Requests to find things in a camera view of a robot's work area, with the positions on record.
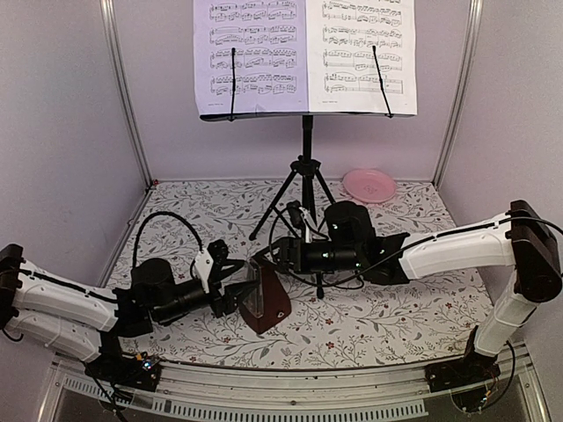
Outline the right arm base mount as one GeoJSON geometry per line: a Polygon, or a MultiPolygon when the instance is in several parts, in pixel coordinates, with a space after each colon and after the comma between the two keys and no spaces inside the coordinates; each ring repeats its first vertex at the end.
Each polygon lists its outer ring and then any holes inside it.
{"type": "Polygon", "coordinates": [[[431,392],[456,389],[476,382],[493,380],[501,374],[497,355],[485,356],[476,351],[475,327],[468,338],[461,358],[428,364],[424,367],[425,379],[431,392]]]}

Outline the white sheet music paper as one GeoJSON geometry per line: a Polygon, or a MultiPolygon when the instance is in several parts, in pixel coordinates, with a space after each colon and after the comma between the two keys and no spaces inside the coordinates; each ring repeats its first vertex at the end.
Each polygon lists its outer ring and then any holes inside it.
{"type": "Polygon", "coordinates": [[[306,34],[311,113],[417,114],[412,1],[309,1],[306,34]]]}

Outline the clear metronome front cover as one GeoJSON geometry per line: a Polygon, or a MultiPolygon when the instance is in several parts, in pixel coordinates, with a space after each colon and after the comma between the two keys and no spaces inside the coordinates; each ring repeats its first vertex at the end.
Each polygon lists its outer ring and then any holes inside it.
{"type": "Polygon", "coordinates": [[[247,261],[246,269],[246,278],[252,283],[252,286],[246,290],[239,308],[246,309],[253,317],[261,318],[264,315],[261,267],[255,259],[251,258],[247,261]]]}

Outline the black folding tripod stand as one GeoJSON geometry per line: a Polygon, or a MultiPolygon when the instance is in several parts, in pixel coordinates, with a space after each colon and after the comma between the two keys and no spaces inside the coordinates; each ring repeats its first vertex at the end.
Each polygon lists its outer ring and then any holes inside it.
{"type": "MultiPolygon", "coordinates": [[[[304,116],[303,117],[303,154],[299,156],[299,158],[290,165],[291,173],[284,181],[280,191],[274,197],[273,202],[267,208],[266,213],[260,219],[258,223],[259,227],[262,227],[268,216],[271,213],[275,212],[276,217],[274,219],[277,222],[279,220],[284,221],[286,226],[289,228],[290,232],[294,232],[296,230],[296,228],[291,224],[291,221],[289,219],[289,212],[287,210],[287,205],[284,208],[279,209],[278,202],[282,198],[283,194],[287,191],[289,185],[292,183],[295,176],[299,174],[303,178],[302,199],[299,202],[304,208],[306,208],[310,212],[312,219],[312,234],[315,231],[315,229],[313,228],[316,218],[316,209],[315,209],[314,193],[313,193],[313,180],[317,179],[326,193],[328,193],[329,190],[325,180],[323,179],[320,173],[320,162],[311,157],[312,128],[313,128],[313,118],[311,116],[304,116]]],[[[278,239],[274,239],[275,226],[276,224],[273,223],[270,228],[268,239],[267,239],[267,246],[269,246],[270,244],[276,244],[277,240],[279,240],[282,237],[286,237],[286,236],[282,236],[278,239]]],[[[303,239],[303,232],[301,231],[300,237],[295,237],[295,236],[293,237],[303,239]]],[[[326,236],[321,239],[312,238],[312,242],[320,241],[320,240],[331,241],[330,238],[326,236]]],[[[297,274],[291,272],[287,268],[282,267],[281,264],[279,267],[274,267],[274,268],[277,273],[286,274],[292,277],[293,279],[304,283],[309,287],[315,287],[317,289],[317,298],[319,300],[322,300],[325,297],[325,289],[327,287],[331,288],[338,286],[336,282],[328,283],[328,284],[325,283],[324,275],[333,274],[333,273],[297,274]]]]}

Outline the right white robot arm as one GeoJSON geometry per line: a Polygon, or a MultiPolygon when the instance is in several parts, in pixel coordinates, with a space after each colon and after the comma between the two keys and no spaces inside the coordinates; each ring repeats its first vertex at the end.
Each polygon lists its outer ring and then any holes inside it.
{"type": "Polygon", "coordinates": [[[555,225],[541,219],[524,200],[511,202],[504,214],[432,234],[378,236],[365,206],[350,200],[325,209],[326,234],[312,237],[306,209],[289,203],[289,217],[301,237],[268,240],[259,252],[285,273],[341,271],[377,285],[407,284],[435,273],[486,266],[509,266],[512,273],[492,313],[473,331],[455,376],[473,383],[489,367],[511,335],[539,304],[562,291],[555,225]]]}

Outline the dark red metronome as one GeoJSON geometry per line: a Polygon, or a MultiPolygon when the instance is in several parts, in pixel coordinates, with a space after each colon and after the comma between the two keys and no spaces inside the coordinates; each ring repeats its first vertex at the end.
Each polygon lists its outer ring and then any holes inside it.
{"type": "Polygon", "coordinates": [[[238,309],[241,317],[256,334],[263,334],[272,329],[291,313],[289,296],[280,282],[274,265],[265,259],[255,259],[262,273],[262,287],[264,300],[264,315],[261,318],[252,316],[246,309],[238,309]]]}

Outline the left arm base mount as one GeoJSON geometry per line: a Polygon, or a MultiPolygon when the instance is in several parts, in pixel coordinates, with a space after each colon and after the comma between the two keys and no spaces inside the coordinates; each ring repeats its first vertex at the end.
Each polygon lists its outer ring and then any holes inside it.
{"type": "Polygon", "coordinates": [[[84,363],[86,375],[112,385],[149,392],[157,390],[162,367],[156,355],[147,352],[135,356],[123,354],[119,338],[110,332],[101,332],[100,339],[99,357],[84,363]]]}

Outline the black perforated music stand desk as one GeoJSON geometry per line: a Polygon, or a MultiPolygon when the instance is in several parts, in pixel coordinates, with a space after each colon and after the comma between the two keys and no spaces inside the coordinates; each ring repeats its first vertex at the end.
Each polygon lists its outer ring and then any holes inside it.
{"type": "Polygon", "coordinates": [[[219,121],[235,121],[235,120],[249,120],[249,119],[263,119],[263,118],[281,118],[281,117],[303,117],[303,116],[369,116],[369,117],[384,117],[384,118],[411,118],[416,117],[412,113],[384,113],[384,112],[307,112],[307,111],[264,111],[252,110],[247,112],[235,111],[225,113],[202,113],[199,119],[205,122],[219,122],[219,121]]]}

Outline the purple sheet music paper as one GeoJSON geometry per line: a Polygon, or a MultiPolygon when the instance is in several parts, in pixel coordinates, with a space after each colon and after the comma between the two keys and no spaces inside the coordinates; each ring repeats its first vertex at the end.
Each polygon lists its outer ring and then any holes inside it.
{"type": "Polygon", "coordinates": [[[193,11],[201,117],[308,112],[304,1],[196,1],[193,11]]]}

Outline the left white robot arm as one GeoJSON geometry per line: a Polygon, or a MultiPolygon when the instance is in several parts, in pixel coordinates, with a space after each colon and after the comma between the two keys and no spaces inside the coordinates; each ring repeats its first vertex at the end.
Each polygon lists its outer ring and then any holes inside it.
{"type": "Polygon", "coordinates": [[[230,259],[223,241],[199,252],[194,266],[195,277],[178,283],[167,260],[150,258],[132,269],[129,288],[97,288],[57,278],[24,259],[21,246],[9,244],[1,250],[1,327],[95,361],[111,381],[121,382],[130,375],[130,362],[105,346],[147,335],[155,325],[168,326],[201,308],[228,316],[261,287],[257,267],[230,259]]]}

